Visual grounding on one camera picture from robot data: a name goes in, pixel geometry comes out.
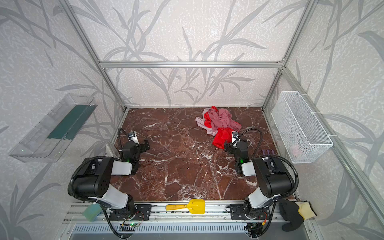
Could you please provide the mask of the red cloth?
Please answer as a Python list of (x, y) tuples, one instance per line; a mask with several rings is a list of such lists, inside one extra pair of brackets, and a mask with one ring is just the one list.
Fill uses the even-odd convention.
[[(216, 111), (218, 110), (218, 108), (215, 106), (212, 106), (211, 108)], [(232, 142), (232, 131), (235, 131), (235, 130), (232, 130), (230, 128), (218, 129), (218, 133), (214, 136), (213, 145), (219, 149), (224, 149), (225, 143)]]

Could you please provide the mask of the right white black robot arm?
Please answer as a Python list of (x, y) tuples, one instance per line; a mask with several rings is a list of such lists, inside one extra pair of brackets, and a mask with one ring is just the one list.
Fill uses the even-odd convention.
[(244, 177), (255, 176), (257, 179), (258, 187), (247, 196), (243, 204), (243, 212), (247, 216), (291, 196), (299, 184), (298, 172), (290, 161), (277, 155), (257, 156), (263, 132), (259, 128), (250, 128), (244, 133), (253, 131), (260, 134), (260, 139), (251, 156), (248, 142), (242, 139), (244, 134), (232, 131), (232, 140), (225, 143), (225, 151), (235, 158), (236, 173)]

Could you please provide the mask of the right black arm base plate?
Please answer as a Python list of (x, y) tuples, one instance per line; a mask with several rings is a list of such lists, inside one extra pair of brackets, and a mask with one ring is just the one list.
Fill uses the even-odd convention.
[(246, 203), (230, 204), (225, 208), (225, 211), (231, 215), (231, 220), (267, 221), (270, 219), (270, 210), (268, 208), (254, 209)]

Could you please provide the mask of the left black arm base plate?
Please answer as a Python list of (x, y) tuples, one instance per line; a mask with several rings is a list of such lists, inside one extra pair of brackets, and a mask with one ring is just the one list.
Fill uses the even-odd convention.
[(135, 205), (133, 210), (112, 210), (109, 215), (110, 221), (148, 221), (151, 214), (151, 204)]

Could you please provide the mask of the light pink cloth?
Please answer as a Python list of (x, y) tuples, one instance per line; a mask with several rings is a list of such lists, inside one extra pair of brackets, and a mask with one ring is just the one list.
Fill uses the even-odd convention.
[(212, 121), (210, 119), (208, 111), (209, 111), (208, 108), (204, 109), (203, 110), (203, 117), (202, 118), (196, 117), (195, 121), (196, 121), (196, 124), (198, 127), (207, 131), (208, 135), (215, 136), (218, 133), (218, 130), (214, 130), (212, 128)]

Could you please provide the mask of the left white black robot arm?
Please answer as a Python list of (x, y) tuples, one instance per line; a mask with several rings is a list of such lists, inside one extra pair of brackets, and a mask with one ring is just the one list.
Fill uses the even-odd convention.
[(99, 204), (103, 210), (136, 213), (133, 197), (112, 186), (112, 176), (134, 176), (140, 167), (141, 154), (151, 149), (148, 140), (140, 143), (137, 132), (118, 129), (118, 144), (106, 144), (106, 154), (86, 158), (73, 173), (68, 193), (77, 200)]

